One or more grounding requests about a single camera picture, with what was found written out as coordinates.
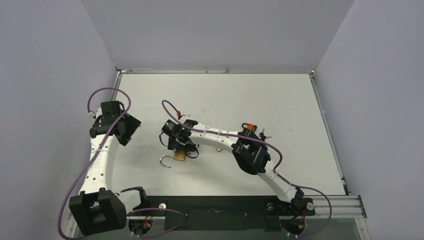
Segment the large brass padlock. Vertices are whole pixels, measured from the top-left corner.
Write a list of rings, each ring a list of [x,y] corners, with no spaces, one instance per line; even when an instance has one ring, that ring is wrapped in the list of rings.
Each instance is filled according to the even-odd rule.
[[[159,158],[159,164],[164,167],[170,169],[171,166],[169,164],[164,163],[164,159],[173,159],[175,161],[185,161],[188,155],[182,150],[175,150],[173,154],[164,154]]]

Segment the orange round padlock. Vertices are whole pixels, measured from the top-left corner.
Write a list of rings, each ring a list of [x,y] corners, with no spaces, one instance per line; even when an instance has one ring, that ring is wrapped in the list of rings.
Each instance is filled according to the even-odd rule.
[[[246,123],[246,122],[242,123],[241,127],[244,128],[244,129],[249,129],[249,130],[253,130],[253,131],[255,131],[257,129],[257,126],[255,124]]]

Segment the black headed key bunch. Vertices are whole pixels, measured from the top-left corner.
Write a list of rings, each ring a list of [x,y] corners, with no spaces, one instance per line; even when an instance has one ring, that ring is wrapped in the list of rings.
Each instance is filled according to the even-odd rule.
[[[262,129],[262,131],[258,134],[258,136],[262,141],[265,141],[266,139],[269,139],[272,137],[272,136],[265,135],[265,128]]]

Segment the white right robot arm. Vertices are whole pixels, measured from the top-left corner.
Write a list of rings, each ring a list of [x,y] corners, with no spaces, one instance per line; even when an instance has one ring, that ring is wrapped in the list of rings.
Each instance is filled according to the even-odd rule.
[[[305,208],[303,191],[268,166],[271,161],[268,146],[253,130],[226,131],[191,119],[182,124],[169,119],[161,132],[168,136],[171,150],[195,152],[205,145],[231,153],[242,171],[259,176],[274,191],[287,213],[294,214]]]

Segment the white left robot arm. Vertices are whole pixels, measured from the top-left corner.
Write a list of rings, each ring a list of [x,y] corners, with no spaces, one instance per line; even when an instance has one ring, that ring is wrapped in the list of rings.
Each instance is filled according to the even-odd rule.
[[[84,182],[78,195],[69,199],[69,209],[83,236],[120,230],[127,215],[143,215],[150,203],[143,187],[112,191],[113,167],[119,146],[126,146],[141,122],[124,110],[120,101],[100,104],[95,122],[89,130],[90,165],[83,173]]]

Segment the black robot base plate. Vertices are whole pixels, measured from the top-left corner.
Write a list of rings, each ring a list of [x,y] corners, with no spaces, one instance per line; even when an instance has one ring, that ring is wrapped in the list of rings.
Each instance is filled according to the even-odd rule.
[[[130,228],[164,220],[165,231],[280,231],[315,216],[311,198],[287,203],[272,195],[150,196],[148,203],[129,213]]]

